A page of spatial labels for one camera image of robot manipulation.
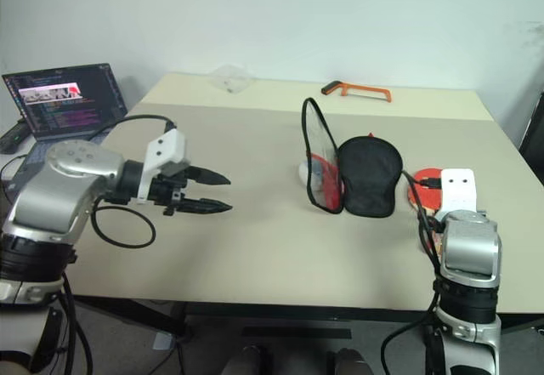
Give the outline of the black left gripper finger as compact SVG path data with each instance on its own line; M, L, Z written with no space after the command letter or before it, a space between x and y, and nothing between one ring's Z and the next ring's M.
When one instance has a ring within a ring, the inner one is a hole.
M186 178L201 185L230 185L228 178L207 168L189 166L186 168Z
M196 200L185 198L175 206L175 211L179 213L214 214L228 212L232 208L227 203L213 199L201 198Z

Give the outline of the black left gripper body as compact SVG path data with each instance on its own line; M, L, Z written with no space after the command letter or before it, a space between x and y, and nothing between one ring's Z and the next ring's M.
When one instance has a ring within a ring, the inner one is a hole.
M191 212L189 201L184 193L188 184L186 176L188 168L188 166L167 167L151 180L147 199L156 206L164 207L162 213L165 216Z

